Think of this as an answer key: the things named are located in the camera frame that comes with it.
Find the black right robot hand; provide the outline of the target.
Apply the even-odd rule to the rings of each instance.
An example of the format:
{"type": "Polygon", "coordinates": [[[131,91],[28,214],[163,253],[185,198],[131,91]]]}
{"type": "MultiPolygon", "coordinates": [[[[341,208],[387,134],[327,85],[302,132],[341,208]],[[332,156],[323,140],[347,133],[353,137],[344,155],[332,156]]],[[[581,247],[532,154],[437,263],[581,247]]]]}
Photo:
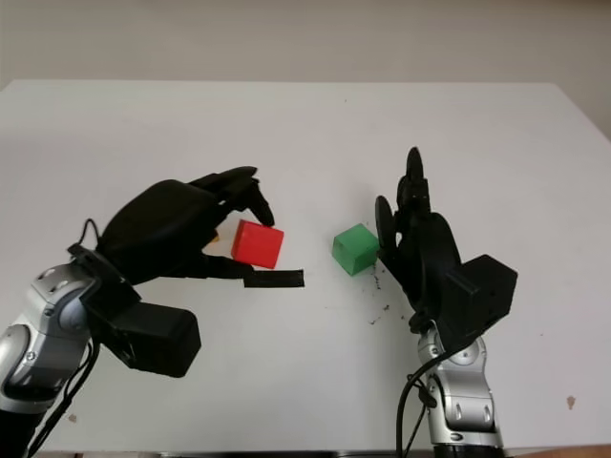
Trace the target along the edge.
{"type": "Polygon", "coordinates": [[[378,259],[406,294],[413,310],[410,330],[419,334],[439,319],[442,283],[460,263],[460,256],[449,223],[431,208],[429,183],[416,147],[408,153],[396,202],[393,211],[385,197],[375,200],[378,259]]]}

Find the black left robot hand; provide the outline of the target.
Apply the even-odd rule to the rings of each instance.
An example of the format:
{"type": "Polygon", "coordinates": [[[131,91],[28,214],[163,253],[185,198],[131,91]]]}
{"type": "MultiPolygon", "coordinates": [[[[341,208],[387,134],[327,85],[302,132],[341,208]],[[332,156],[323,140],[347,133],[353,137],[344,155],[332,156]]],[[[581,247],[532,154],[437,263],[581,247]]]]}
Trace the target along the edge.
{"type": "Polygon", "coordinates": [[[95,251],[133,285],[160,277],[243,279],[254,271],[250,264],[203,248],[234,211],[249,210],[262,225],[275,225],[256,173],[241,166],[189,182],[160,181],[118,211],[95,251]]]}

